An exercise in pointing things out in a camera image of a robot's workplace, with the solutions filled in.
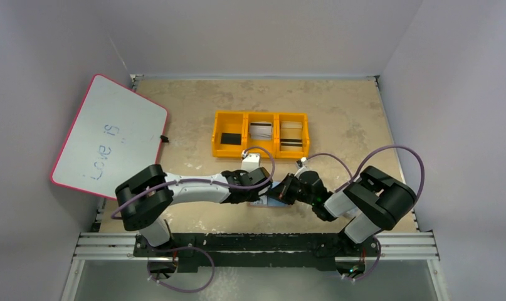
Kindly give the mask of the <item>brown leather card holder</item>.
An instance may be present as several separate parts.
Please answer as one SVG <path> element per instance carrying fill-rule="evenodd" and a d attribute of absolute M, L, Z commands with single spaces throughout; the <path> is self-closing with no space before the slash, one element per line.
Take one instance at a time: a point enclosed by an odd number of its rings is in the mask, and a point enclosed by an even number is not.
<path fill-rule="evenodd" d="M 256 201 L 247 203 L 247 206 L 253 208 L 288 208 L 288 204 L 285 204 L 278 199 L 272 198 L 266 194 L 269 189 L 274 188 L 279 184 L 280 181 L 273 181 L 269 187 L 265 187 L 260 191 L 261 194 Z"/>

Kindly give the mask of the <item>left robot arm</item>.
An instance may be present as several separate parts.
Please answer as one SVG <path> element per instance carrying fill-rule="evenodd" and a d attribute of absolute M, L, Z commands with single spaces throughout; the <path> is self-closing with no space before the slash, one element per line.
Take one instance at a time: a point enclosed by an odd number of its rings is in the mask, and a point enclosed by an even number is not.
<path fill-rule="evenodd" d="M 153 164 L 115 189 L 118 208 L 111 218 L 120 220 L 124 230 L 138 232 L 150 246 L 160 247 L 172 239 L 169 225 L 161 218 L 169 206 L 193 202 L 253 202 L 272 182 L 264 167 L 196 178 L 164 172 L 161 165 Z"/>

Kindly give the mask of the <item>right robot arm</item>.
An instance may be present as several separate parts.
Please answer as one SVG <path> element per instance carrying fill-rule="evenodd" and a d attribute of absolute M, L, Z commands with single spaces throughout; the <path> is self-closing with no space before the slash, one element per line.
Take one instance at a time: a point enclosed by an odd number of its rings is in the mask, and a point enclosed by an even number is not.
<path fill-rule="evenodd" d="M 358 209 L 359 214 L 339 233 L 355 245 L 392 230 L 418 200 L 410 187 L 374 166 L 367 166 L 356 181 L 335 193 L 327 190 L 317 172 L 303 167 L 270 188 L 267 196 L 289 205 L 308 204 L 323 221 Z"/>

